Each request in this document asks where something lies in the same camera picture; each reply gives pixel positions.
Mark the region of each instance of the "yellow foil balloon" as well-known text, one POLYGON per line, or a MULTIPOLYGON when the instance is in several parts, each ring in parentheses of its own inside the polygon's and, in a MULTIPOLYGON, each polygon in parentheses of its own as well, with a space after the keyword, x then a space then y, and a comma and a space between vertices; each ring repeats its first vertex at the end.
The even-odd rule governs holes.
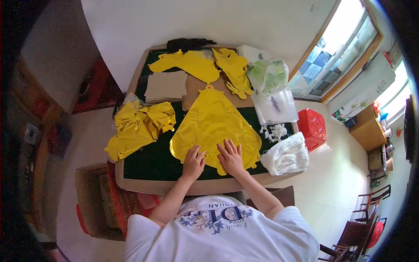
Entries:
POLYGON ((228 89, 241 99, 246 99, 246 94, 253 94, 253 91, 250 89, 249 79, 246 76, 247 59, 239 56, 234 50, 227 48, 213 48, 212 52, 215 62, 230 80, 230 83, 226 82, 228 89))
POLYGON ((153 72, 163 72, 172 67, 179 67, 205 83, 216 81, 220 72, 215 68, 214 62, 204 58, 201 51, 188 51, 185 54, 179 52, 173 54, 161 54, 159 60, 148 65, 153 72))
POLYGON ((175 111, 169 102, 141 106, 139 101, 128 102, 115 115, 116 135, 105 151, 114 161, 129 156, 141 147, 157 141, 160 130, 174 131, 175 111))
POLYGON ((223 145, 225 138, 241 144, 243 167, 255 168, 260 159, 262 145, 260 136, 237 111, 233 104, 209 85, 200 91, 176 133, 170 140, 170 151, 174 157, 183 161, 186 153, 194 145, 206 151, 206 164, 217 169, 221 176, 226 175, 217 155, 217 143, 223 145))

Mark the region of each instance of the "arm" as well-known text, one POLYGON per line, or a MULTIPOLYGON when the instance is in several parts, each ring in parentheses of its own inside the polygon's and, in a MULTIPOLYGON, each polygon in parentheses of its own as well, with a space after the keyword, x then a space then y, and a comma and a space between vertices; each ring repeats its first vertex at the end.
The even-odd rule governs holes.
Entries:
POLYGON ((161 228, 176 217, 186 193, 204 170, 205 158, 203 157, 205 151, 198 154, 200 148, 199 145, 195 145, 188 150, 182 176, 149 217, 151 221, 158 224, 161 228))
POLYGON ((220 144, 217 144, 217 147, 221 152, 218 159, 223 168, 244 187, 259 211, 273 220, 275 215, 284 209, 284 206, 274 195, 259 184, 249 172, 244 170, 241 145, 235 147, 232 140, 224 139, 224 147, 220 144))

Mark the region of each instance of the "person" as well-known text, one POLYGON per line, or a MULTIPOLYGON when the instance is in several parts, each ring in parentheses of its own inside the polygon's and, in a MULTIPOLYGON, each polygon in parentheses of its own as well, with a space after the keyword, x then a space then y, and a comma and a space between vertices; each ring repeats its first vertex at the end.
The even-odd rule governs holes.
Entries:
POLYGON ((196 145, 183 174, 149 218, 128 219, 125 260, 133 261, 316 261, 319 242, 294 206, 281 202, 243 168, 241 145, 217 144, 223 168, 259 209, 223 195, 182 201, 205 166, 196 145))

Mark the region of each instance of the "white plastic bag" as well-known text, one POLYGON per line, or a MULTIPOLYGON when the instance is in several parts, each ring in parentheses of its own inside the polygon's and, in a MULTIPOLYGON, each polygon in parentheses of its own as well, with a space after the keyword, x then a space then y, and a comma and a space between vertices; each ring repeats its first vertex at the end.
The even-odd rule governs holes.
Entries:
POLYGON ((269 51, 246 45, 238 48, 238 54, 248 61, 246 76, 253 89, 266 96, 285 89, 289 71, 281 58, 269 51))
POLYGON ((261 156, 260 161, 272 176, 306 171, 308 150, 305 147, 303 133, 295 133, 278 142, 261 156))

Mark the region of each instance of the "window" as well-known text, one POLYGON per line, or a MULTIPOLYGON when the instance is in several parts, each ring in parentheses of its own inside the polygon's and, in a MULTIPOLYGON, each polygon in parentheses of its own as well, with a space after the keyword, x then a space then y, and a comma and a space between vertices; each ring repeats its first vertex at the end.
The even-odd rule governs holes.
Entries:
POLYGON ((376 99, 380 103, 381 111, 388 113, 387 121, 394 120, 399 116, 399 112, 406 105, 406 99, 410 95, 409 79, 404 62, 394 70, 396 79, 394 82, 376 99))
POLYGON ((312 44, 310 53, 290 74, 287 86, 294 97, 323 101, 323 96, 337 83, 342 87, 342 78, 361 56, 365 54, 367 60, 371 56, 366 50, 377 35, 381 41, 362 3, 342 0, 318 42, 312 44))

